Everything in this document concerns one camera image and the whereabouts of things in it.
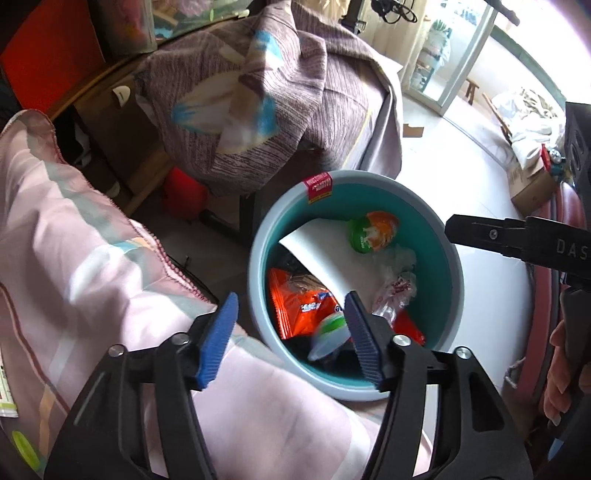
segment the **drawer handle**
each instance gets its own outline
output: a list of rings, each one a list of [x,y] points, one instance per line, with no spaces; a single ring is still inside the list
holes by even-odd
[[[120,85],[113,89],[113,94],[117,101],[119,102],[119,107],[122,108],[129,100],[131,96],[131,89],[127,85]]]

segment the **red label sticker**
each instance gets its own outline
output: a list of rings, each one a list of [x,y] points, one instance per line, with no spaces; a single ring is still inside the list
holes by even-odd
[[[304,184],[308,188],[308,203],[325,199],[332,194],[332,177],[326,171],[305,179]]]

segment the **silver bolt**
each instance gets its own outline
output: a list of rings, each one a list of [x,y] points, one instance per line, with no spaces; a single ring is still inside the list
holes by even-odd
[[[410,345],[410,338],[406,335],[395,335],[394,336],[394,343],[400,346],[409,346]]]
[[[121,356],[125,353],[123,345],[113,345],[109,347],[109,356]]]
[[[472,352],[469,348],[465,346],[461,346],[460,348],[456,349],[456,355],[464,360],[468,360],[472,356]]]
[[[186,333],[175,333],[173,335],[173,344],[184,345],[189,342],[189,336]]]

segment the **finger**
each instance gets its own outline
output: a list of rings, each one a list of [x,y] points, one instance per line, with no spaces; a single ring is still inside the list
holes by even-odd
[[[566,413],[570,408],[570,394],[568,392],[561,393],[554,382],[548,382],[546,397],[554,408],[562,413]]]
[[[560,393],[564,393],[569,387],[570,383],[570,371],[569,363],[564,355],[564,349],[562,347],[556,347],[554,349],[554,356],[552,357],[552,363],[548,369],[548,381],[552,381],[556,384],[556,387]]]
[[[548,395],[544,396],[544,415],[548,418],[555,426],[560,423],[560,412],[552,405],[552,402],[548,398]]]
[[[579,377],[579,388],[585,394],[591,394],[591,364],[587,364],[581,370]]]
[[[566,324],[564,320],[561,320],[560,323],[556,326],[552,335],[550,335],[550,345],[564,347],[564,342],[566,340]]]

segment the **glass door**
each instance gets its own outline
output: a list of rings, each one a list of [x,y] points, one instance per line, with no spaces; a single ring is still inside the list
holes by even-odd
[[[429,0],[431,26],[408,94],[443,116],[492,31],[497,11],[483,0]]]

